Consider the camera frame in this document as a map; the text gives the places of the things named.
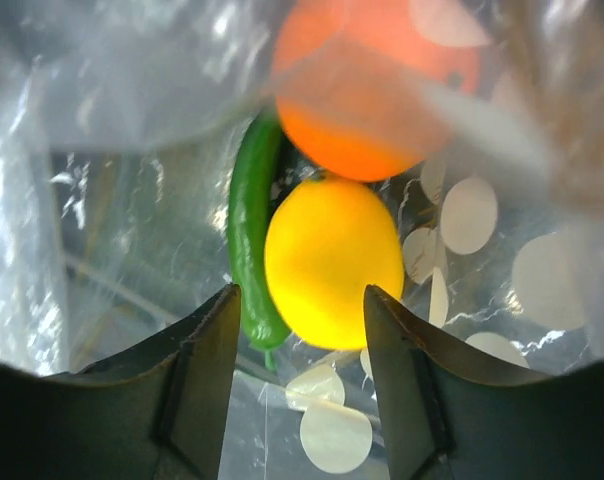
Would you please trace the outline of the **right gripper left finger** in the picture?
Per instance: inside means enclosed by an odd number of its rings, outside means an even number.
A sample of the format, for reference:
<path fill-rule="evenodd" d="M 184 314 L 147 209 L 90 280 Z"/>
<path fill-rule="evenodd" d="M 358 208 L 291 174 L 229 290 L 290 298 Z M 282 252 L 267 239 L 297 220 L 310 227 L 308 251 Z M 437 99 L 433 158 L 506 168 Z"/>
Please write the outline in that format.
<path fill-rule="evenodd" d="M 214 479 L 235 369 L 241 294 L 81 372 L 0 363 L 0 479 Z"/>

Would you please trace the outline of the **green fake cucumber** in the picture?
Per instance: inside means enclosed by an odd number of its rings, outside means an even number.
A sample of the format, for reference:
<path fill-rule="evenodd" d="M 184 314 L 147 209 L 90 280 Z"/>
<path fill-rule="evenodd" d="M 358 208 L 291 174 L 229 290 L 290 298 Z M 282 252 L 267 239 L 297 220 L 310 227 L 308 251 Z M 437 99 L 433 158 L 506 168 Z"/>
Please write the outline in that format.
<path fill-rule="evenodd" d="M 272 117 L 259 115 L 249 125 L 232 172 L 226 230 L 232 279 L 241 289 L 241 329 L 271 371 L 276 369 L 273 351 L 291 333 L 269 293 L 264 263 L 271 186 L 282 138 Z"/>

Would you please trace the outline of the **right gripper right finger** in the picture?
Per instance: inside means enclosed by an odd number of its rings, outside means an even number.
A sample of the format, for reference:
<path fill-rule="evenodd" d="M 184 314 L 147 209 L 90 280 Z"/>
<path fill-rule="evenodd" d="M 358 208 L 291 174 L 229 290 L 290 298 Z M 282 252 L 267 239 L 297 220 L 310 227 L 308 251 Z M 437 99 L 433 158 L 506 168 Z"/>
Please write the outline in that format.
<path fill-rule="evenodd" d="M 368 351 L 394 479 L 604 479 L 604 361 L 549 376 L 421 320 L 377 286 Z"/>

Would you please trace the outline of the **clear polka dot zip bag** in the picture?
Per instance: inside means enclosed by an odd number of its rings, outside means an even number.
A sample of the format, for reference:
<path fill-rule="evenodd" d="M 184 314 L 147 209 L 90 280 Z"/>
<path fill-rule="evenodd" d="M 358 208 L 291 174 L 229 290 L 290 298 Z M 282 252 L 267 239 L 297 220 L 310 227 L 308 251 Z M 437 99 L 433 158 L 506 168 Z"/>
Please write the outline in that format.
<path fill-rule="evenodd" d="M 451 136 L 378 181 L 282 128 L 271 64 L 296 2 L 0 1 L 0 363 L 76 374 L 241 294 L 229 189 L 259 115 L 283 135 L 270 222 L 305 180 L 365 185 L 402 249 L 384 291 L 416 317 L 549 376 L 604 361 L 604 1 L 459 1 L 490 39 L 478 86 L 422 81 Z M 240 303 L 214 479 L 394 479 L 368 341 L 291 330 L 273 357 Z"/>

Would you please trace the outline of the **fake orange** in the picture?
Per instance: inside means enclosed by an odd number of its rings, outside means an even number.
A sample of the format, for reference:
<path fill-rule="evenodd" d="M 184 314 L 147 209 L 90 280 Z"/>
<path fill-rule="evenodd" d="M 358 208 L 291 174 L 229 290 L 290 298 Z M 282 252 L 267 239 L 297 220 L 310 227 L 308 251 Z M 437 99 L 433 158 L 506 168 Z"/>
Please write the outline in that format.
<path fill-rule="evenodd" d="M 474 93 L 489 43 L 459 1 L 298 1 L 271 64 L 282 128 L 338 175 L 395 176 L 451 136 L 427 105 L 422 81 Z"/>

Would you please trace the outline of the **yellow fake lemon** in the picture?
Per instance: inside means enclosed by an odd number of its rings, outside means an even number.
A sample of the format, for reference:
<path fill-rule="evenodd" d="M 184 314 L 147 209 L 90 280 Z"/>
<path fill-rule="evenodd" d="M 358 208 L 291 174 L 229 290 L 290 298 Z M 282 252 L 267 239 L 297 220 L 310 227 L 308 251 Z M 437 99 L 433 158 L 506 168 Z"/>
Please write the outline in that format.
<path fill-rule="evenodd" d="M 274 213 L 265 243 L 271 297 L 290 329 L 330 350 L 366 347 L 369 285 L 399 298 L 404 265 L 384 203 L 365 185 L 338 177 L 300 183 Z"/>

